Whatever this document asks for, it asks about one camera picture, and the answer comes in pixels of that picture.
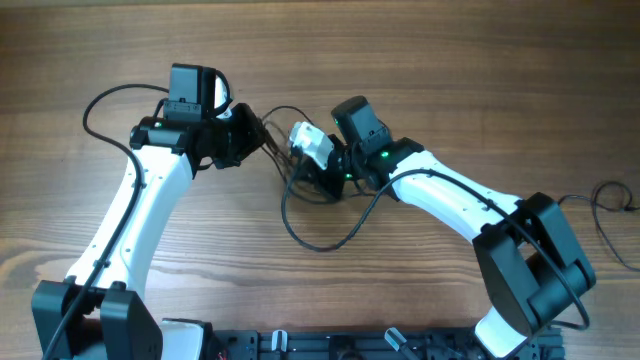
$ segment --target black clamp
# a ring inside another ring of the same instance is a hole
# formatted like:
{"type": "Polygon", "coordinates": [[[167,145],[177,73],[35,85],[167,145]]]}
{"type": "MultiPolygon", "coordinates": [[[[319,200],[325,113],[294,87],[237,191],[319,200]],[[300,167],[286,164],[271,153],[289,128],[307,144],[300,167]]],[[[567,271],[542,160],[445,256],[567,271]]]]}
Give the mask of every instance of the black clamp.
{"type": "MultiPolygon", "coordinates": [[[[332,111],[342,136],[343,144],[335,135],[329,135],[334,150],[329,155],[327,169],[311,164],[316,185],[322,192],[338,200],[347,180],[365,180],[372,190],[389,182],[398,163],[424,147],[408,138],[393,141],[391,131],[373,111],[364,96],[353,97],[332,111]]],[[[398,201],[392,188],[387,194],[398,201]]]]}
{"type": "Polygon", "coordinates": [[[264,144],[265,130],[244,103],[231,109],[229,118],[217,118],[227,110],[231,97],[214,108],[216,76],[229,91],[224,75],[218,70],[174,64],[164,118],[143,118],[131,130],[131,148],[161,146],[170,148],[173,154],[186,154],[194,177],[198,170],[207,168],[200,167],[206,157],[212,159],[217,169],[240,166],[242,160],[264,144]]]}
{"type": "MultiPolygon", "coordinates": [[[[71,281],[38,284],[31,310],[43,351],[80,288],[71,281]]],[[[126,290],[124,283],[114,282],[109,289],[91,287],[81,305],[81,313],[89,314],[95,308],[100,308],[100,319],[74,318],[64,330],[53,352],[54,358],[93,354],[109,359],[152,360],[162,356],[160,328],[138,294],[126,290]]]]}
{"type": "Polygon", "coordinates": [[[277,354],[278,359],[284,359],[289,344],[289,335],[284,330],[276,330],[271,336],[271,351],[277,354]]]}
{"type": "MultiPolygon", "coordinates": [[[[538,240],[577,296],[595,285],[595,272],[553,199],[537,193],[518,202],[511,217],[538,240]]],[[[530,337],[572,299],[539,253],[523,258],[519,251],[523,240],[516,234],[505,220],[485,225],[473,247],[491,303],[511,327],[530,337]]]]}
{"type": "Polygon", "coordinates": [[[396,328],[389,328],[384,332],[384,339],[391,347],[401,353],[407,360],[419,360],[416,354],[411,351],[407,344],[407,339],[396,328]]]}

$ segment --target black plastic bracket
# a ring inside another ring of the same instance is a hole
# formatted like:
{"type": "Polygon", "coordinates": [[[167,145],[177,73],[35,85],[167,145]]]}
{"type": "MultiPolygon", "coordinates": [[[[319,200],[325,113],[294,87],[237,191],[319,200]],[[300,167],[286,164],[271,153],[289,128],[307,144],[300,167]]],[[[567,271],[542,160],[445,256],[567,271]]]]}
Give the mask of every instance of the black plastic bracket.
{"type": "Polygon", "coordinates": [[[333,116],[348,147],[357,147],[364,157],[392,142],[389,129],[380,122],[364,96],[355,96],[336,106],[333,116]]]}
{"type": "Polygon", "coordinates": [[[129,145],[168,147],[173,154],[186,154],[193,176],[202,159],[210,157],[217,169],[240,166],[242,160],[257,150],[265,140],[260,119],[245,103],[231,109],[231,116],[218,119],[229,107],[230,96],[217,108],[215,84],[219,78],[229,90],[220,71],[213,68],[174,64],[171,68],[169,99],[164,103],[164,117],[145,117],[131,130],[129,145]]]}
{"type": "MultiPolygon", "coordinates": [[[[41,281],[31,300],[33,318],[45,351],[68,305],[80,292],[73,283],[41,281]]],[[[79,314],[66,328],[54,358],[77,355],[122,360],[155,360],[162,354],[162,333],[138,294],[118,283],[110,289],[91,288],[79,314]],[[100,307],[100,320],[85,319],[100,307]]]]}
{"type": "MultiPolygon", "coordinates": [[[[511,217],[538,240],[576,295],[595,285],[595,272],[553,199],[534,194],[519,202],[511,217]]],[[[572,301],[538,253],[524,259],[519,251],[522,241],[503,220],[485,225],[473,247],[491,303],[515,330],[532,336],[572,301]]]]}
{"type": "MultiPolygon", "coordinates": [[[[396,171],[398,164],[413,153],[424,151],[424,146],[409,139],[402,138],[383,147],[366,161],[367,184],[373,190],[378,190],[391,180],[389,174],[396,171]]],[[[395,201],[400,201],[393,187],[386,191],[395,201]]]]}

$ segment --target wooden table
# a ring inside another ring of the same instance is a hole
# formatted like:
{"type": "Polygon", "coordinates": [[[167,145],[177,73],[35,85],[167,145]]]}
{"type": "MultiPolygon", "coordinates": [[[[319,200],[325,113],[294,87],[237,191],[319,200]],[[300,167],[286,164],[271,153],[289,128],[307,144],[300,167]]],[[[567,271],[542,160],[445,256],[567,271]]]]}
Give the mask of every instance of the wooden table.
{"type": "MultiPolygon", "coordinates": [[[[217,67],[256,113],[296,105],[328,132],[337,132],[335,105],[366,95],[396,138],[411,137],[507,193],[589,194],[603,179],[640,190],[638,8],[544,3],[2,10],[0,358],[41,354],[34,288],[64,277],[123,175],[124,155],[83,132],[84,107],[115,85],[167,86],[173,62],[217,67]]],[[[115,94],[90,122],[127,142],[160,96],[115,94]]],[[[274,117],[284,127],[297,120],[274,117]]],[[[470,326],[489,308],[472,248],[431,216],[384,199],[347,246],[316,254],[287,235],[282,190],[262,153],[237,169],[198,174],[152,263],[152,314],[217,329],[417,329],[470,326]]],[[[291,218],[304,236],[329,244],[366,204],[294,203],[291,218]]],[[[569,358],[636,359],[640,276],[612,257],[588,206],[570,203],[566,214],[598,274],[583,297],[591,328],[564,332],[569,358]]],[[[636,265],[638,220],[602,215],[636,265]]],[[[579,321],[573,309],[562,318],[579,321]]]]}

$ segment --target wood grain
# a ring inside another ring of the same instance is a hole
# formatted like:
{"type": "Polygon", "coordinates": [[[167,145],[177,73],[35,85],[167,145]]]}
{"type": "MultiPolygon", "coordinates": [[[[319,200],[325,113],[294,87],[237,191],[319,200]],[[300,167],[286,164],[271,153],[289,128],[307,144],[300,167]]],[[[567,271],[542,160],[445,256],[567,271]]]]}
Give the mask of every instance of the wood grain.
{"type": "MultiPolygon", "coordinates": [[[[313,2],[317,0],[277,0],[276,2],[313,2]]],[[[64,7],[64,6],[116,6],[161,4],[220,4],[266,3],[273,0],[0,0],[0,8],[64,7]]]]}
{"type": "MultiPolygon", "coordinates": [[[[62,279],[120,182],[125,157],[80,124],[99,92],[166,86],[173,62],[213,66],[256,113],[296,105],[330,132],[331,108],[366,95],[395,137],[507,193],[588,194],[609,178],[637,190],[638,15],[623,2],[484,1],[0,11],[0,359],[41,354],[33,289],[62,279]]],[[[92,126],[126,142],[159,97],[115,94],[92,126]]],[[[472,248],[437,220],[384,199],[346,247],[316,254],[285,232],[281,193],[261,153],[198,174],[152,264],[152,314],[218,329],[335,330],[464,326],[487,311],[472,248]]],[[[305,237],[329,244],[365,206],[293,203],[291,218],[305,237]]],[[[599,281],[584,296],[591,329],[565,332],[569,358],[636,359],[640,276],[615,262],[584,204],[566,213],[599,281]]],[[[602,216],[636,266],[638,220],[602,216]]],[[[574,310],[563,317],[578,320],[574,310]]]]}

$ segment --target white arm link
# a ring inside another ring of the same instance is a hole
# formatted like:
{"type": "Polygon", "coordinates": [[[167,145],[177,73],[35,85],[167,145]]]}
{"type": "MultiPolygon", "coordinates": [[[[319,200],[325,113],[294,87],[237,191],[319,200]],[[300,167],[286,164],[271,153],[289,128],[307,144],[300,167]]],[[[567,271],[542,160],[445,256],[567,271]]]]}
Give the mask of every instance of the white arm link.
{"type": "MultiPolygon", "coordinates": [[[[397,169],[389,174],[389,179],[413,169],[433,169],[451,176],[487,199],[493,200],[508,214],[517,209],[516,201],[519,200],[517,196],[496,192],[458,174],[444,166],[428,151],[414,153],[401,161],[397,169]]],[[[392,186],[400,200],[435,216],[462,235],[469,243],[480,234],[482,226],[496,224],[502,220],[502,216],[488,209],[473,195],[437,176],[409,175],[396,181],[392,186]]],[[[498,358],[509,355],[527,340],[525,336],[509,326],[494,307],[478,322],[475,334],[484,347],[498,358]]]]}
{"type": "MultiPolygon", "coordinates": [[[[133,153],[144,169],[144,188],[111,252],[109,266],[100,272],[93,286],[108,289],[114,281],[121,281],[127,285],[127,290],[136,291],[144,300],[153,253],[173,207],[191,185],[193,175],[187,156],[172,154],[170,148],[143,146],[133,153]]],[[[76,277],[76,284],[83,285],[87,281],[94,261],[109,242],[131,199],[134,179],[135,170],[129,160],[124,179],[98,232],[67,273],[67,277],[76,277]]]]}

